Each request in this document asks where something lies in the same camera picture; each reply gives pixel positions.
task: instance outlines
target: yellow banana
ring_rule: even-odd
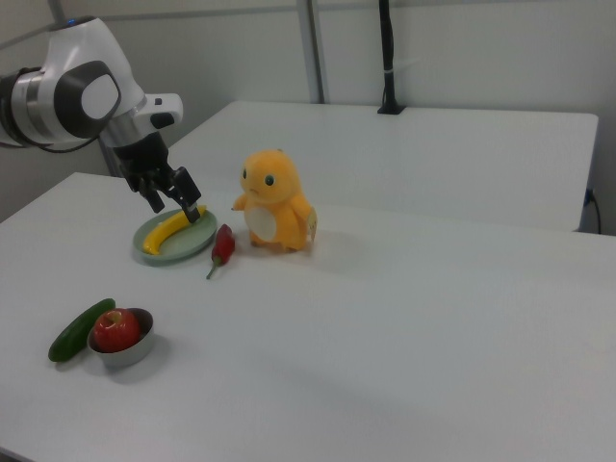
[[[199,214],[203,216],[207,207],[205,205],[197,206]],[[178,231],[187,228],[191,223],[186,218],[184,212],[178,212],[175,215],[167,218],[162,223],[159,223],[150,233],[145,237],[143,241],[143,251],[150,255],[160,255],[160,248],[162,243],[177,233]]]

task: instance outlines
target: white wall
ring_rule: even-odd
[[[11,40],[3,47],[0,39],[0,74],[42,64],[46,35],[19,38],[53,22],[47,1],[0,1],[0,31],[10,30],[2,37]],[[146,92],[180,94],[184,121],[163,131],[167,144],[234,100],[315,100],[305,12],[296,0],[64,0],[61,5],[66,17],[93,14],[106,21]],[[28,21],[20,22],[26,14]],[[172,158],[169,162],[178,167]],[[1,149],[0,221],[74,171],[108,173],[96,144],[63,155]]]
[[[45,0],[0,0],[0,75],[41,65],[47,53],[45,33],[15,41],[53,23]],[[0,148],[0,221],[17,212],[74,171],[108,172],[96,145],[69,154],[38,149]]]
[[[172,144],[231,101],[315,100],[305,24],[296,0],[168,2],[63,0],[66,16],[93,14],[114,33],[146,92],[175,92]]]
[[[319,0],[324,87],[331,103],[380,105],[378,10],[376,2],[367,3]],[[398,101],[598,115],[590,184],[602,207],[603,231],[616,234],[614,0],[406,6],[392,8],[391,16]],[[588,210],[584,227],[594,222]]]
[[[0,44],[54,22],[47,0],[2,0]]]

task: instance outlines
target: apple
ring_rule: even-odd
[[[103,313],[94,325],[94,341],[103,353],[115,353],[136,344],[141,335],[137,317],[125,308]]]

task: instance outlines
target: plate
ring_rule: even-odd
[[[200,252],[214,238],[217,230],[216,217],[206,211],[200,219],[191,226],[173,234],[161,244],[160,255],[150,255],[143,251],[143,241],[156,226],[167,218],[181,212],[182,209],[171,210],[146,221],[133,237],[133,247],[143,260],[148,262],[171,262]]]

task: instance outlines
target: plush toy belly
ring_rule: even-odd
[[[271,242],[276,236],[276,218],[268,209],[255,207],[244,212],[244,219],[250,231],[259,239]]]

